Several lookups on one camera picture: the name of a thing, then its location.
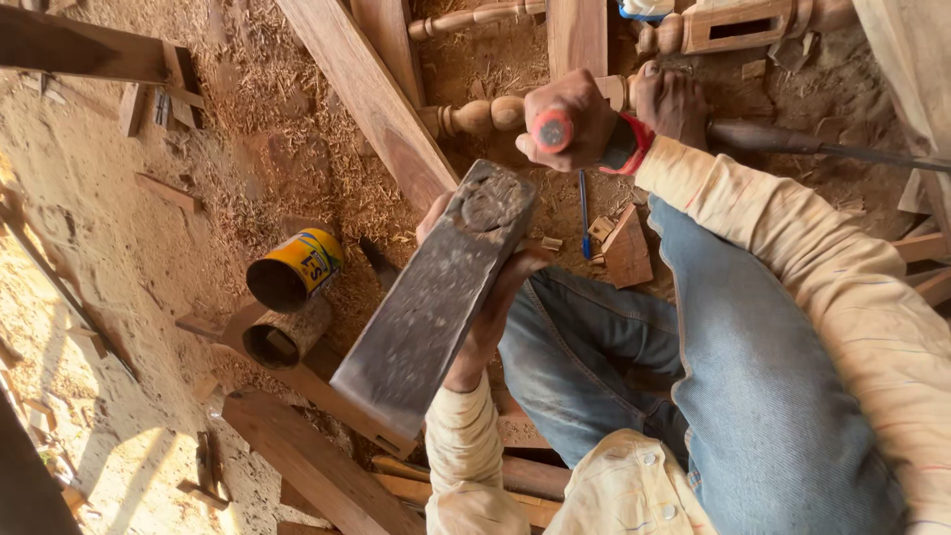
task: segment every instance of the can label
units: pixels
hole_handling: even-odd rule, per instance
[[[292,267],[312,297],[343,269],[343,248],[333,236],[318,228],[305,228],[264,258]]]

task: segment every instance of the hand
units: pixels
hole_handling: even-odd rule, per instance
[[[555,170],[568,172],[589,168],[597,163],[608,145],[617,112],[611,109],[587,69],[573,70],[565,77],[536,89],[525,96],[525,124],[529,129],[535,116],[549,108],[562,108],[574,124],[574,139],[557,154],[537,149],[532,135],[524,133],[515,140],[529,160]]]
[[[446,210],[453,194],[443,193],[429,208],[429,213],[417,227],[417,241],[422,244],[433,230],[433,226]],[[482,370],[495,354],[495,348],[505,331],[505,320],[509,308],[515,300],[515,293],[532,273],[550,266],[554,257],[540,247],[524,248],[509,257],[499,271],[495,284],[489,290],[489,296],[482,304],[482,310],[473,321],[472,328],[462,343],[456,360],[442,385],[453,392],[471,392],[482,380]]]

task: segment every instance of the workshop floor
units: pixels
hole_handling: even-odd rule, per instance
[[[472,7],[476,0],[417,0],[419,18]],[[239,358],[174,327],[194,311],[227,316],[247,299],[246,264],[282,240],[280,216],[318,217],[340,226],[346,270],[327,291],[335,323],[330,346],[356,340],[383,296],[356,241],[374,239],[398,264],[415,246],[419,214],[401,196],[379,159],[366,156],[357,129],[313,61],[295,48],[273,0],[87,0],[69,18],[177,40],[195,55],[209,103],[206,129],[165,132],[144,124],[121,138],[114,121],[69,99],[41,100],[16,73],[0,71],[0,181],[20,193],[51,262],[72,281],[94,317],[142,375],[131,383],[117,365],[89,358],[63,330],[66,309],[11,238],[0,238],[0,336],[25,362],[11,372],[24,397],[42,399],[61,422],[59,447],[78,470],[89,497],[80,512],[86,533],[274,533],[277,520],[313,523],[278,505],[280,477],[210,414],[221,392],[198,405],[191,388],[209,371],[225,390],[255,385],[296,405],[305,401]],[[617,22],[611,71],[636,70],[634,43]],[[437,39],[420,47],[430,104],[461,105],[481,81],[490,96],[524,92],[547,82],[545,25],[535,17]],[[772,65],[766,79],[744,83],[744,63],[765,50],[662,60],[703,81],[715,113],[739,117],[764,99],[776,123],[814,130],[824,117],[845,117],[842,141],[903,149],[884,83],[861,29],[824,36],[819,53],[798,74]],[[110,109],[122,85],[63,78]],[[461,176],[476,157],[524,164],[512,137],[491,142],[460,136],[442,143]],[[873,236],[897,239],[913,221],[897,212],[908,172],[826,158],[774,156],[748,160],[815,188],[833,206],[864,199],[856,220]],[[201,198],[190,216],[137,188],[133,171],[148,171]],[[576,176],[525,168],[540,185],[533,237],[564,240],[558,262],[606,279],[581,255]],[[636,192],[628,181],[589,173],[590,216],[616,219]],[[647,208],[639,209],[642,220]],[[656,249],[657,237],[648,232]],[[672,300],[670,273],[653,255],[655,281],[639,288]],[[495,382],[500,380],[497,373]],[[317,411],[319,427],[358,461],[372,449]],[[233,504],[208,513],[174,486],[194,478],[195,433],[210,429],[222,449]]]

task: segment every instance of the red wristband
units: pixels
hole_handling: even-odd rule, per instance
[[[644,158],[647,157],[650,147],[653,146],[653,140],[657,137],[657,134],[653,130],[648,128],[647,125],[638,121],[636,118],[631,117],[627,113],[618,113],[622,119],[628,122],[631,125],[631,130],[634,132],[634,138],[637,140],[637,149],[634,150],[634,153],[628,158],[628,161],[621,166],[620,169],[610,169],[610,168],[601,168],[602,171],[611,173],[611,174],[627,174],[632,175],[641,167],[641,164],[644,163]]]

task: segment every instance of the cream long-sleeve shirt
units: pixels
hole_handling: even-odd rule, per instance
[[[636,184],[776,275],[815,326],[895,467],[911,507],[909,531],[951,533],[951,331],[902,281],[898,251],[793,180],[662,136]],[[496,421],[484,377],[474,392],[441,389],[434,400],[426,417],[430,533],[529,532],[502,490]],[[623,429],[574,469],[546,533],[608,533],[642,523],[657,533],[713,530],[666,448]]]

